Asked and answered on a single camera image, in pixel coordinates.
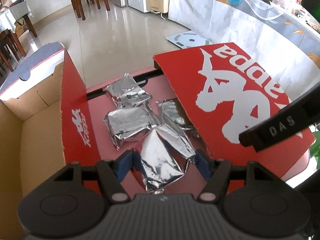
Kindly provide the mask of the silver foil packet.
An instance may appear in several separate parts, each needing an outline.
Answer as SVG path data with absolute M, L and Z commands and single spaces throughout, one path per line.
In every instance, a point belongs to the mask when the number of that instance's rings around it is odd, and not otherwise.
M 116 150 L 126 141 L 139 141 L 160 124 L 159 118 L 148 104 L 110 111 L 103 118 L 103 122 Z
M 152 128 L 132 152 L 132 173 L 149 194 L 162 194 L 166 186 L 181 179 L 196 156 L 186 134 L 169 124 Z
M 103 91 L 111 97 L 117 108 L 140 106 L 152 98 L 129 73 L 104 87 Z

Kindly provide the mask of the brown cardboard shoe box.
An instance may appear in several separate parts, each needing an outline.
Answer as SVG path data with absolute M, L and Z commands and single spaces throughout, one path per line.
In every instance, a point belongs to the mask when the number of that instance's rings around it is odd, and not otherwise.
M 99 160 L 86 86 L 65 48 L 1 94 L 1 239 L 24 236 L 25 195 L 70 162 Z

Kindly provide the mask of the red Kappa box lid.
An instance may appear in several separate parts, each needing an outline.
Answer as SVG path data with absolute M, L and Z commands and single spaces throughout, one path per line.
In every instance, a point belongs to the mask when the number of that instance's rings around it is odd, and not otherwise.
M 260 152 L 240 144 L 241 132 L 275 115 L 290 99 L 239 46 L 221 43 L 180 49 L 157 54 L 153 60 L 212 158 L 234 165 L 257 161 L 285 180 L 307 168 L 315 141 L 310 129 Z

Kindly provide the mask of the table with white cloth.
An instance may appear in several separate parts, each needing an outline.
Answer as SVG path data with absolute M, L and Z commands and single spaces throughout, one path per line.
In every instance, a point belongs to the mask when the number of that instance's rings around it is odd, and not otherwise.
M 32 16 L 31 9 L 26 1 L 18 3 L 13 7 L 9 7 L 7 10 L 1 12 L 1 31 L 9 29 L 15 33 L 15 23 L 21 19 L 24 19 L 29 31 L 34 37 L 37 37 L 36 30 L 29 18 L 30 16 Z

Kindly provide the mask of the rolled grey blue mat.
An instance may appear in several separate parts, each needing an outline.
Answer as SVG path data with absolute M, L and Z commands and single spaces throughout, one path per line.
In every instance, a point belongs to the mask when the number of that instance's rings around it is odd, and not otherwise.
M 31 70 L 33 68 L 64 49 L 65 46 L 63 44 L 60 42 L 54 42 L 45 44 L 40 49 L 32 53 L 27 59 L 20 63 L 4 81 L 3 85 L 1 85 L 1 94 L 3 94 L 11 85 L 18 81 L 18 79 L 27 81 L 31 76 Z

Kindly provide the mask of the right crumpled foil packet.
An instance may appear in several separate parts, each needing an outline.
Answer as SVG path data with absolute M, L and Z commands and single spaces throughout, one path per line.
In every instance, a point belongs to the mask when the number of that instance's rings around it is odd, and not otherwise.
M 200 138 L 195 126 L 189 120 L 178 98 L 157 101 L 159 119 L 162 123 L 175 124 L 190 137 Z

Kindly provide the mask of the marble patterned table cloth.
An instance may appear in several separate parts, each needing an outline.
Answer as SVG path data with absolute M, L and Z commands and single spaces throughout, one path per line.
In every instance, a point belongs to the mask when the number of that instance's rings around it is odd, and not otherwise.
M 291 99 L 319 82 L 319 35 L 261 0 L 169 0 L 169 19 L 213 43 L 237 44 Z

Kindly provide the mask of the white bathroom scale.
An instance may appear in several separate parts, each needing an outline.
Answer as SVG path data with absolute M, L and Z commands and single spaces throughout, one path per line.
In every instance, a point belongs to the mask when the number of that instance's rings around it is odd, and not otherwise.
M 180 49 L 187 49 L 213 44 L 208 39 L 198 35 L 192 30 L 168 36 L 166 37 L 166 40 L 171 42 Z

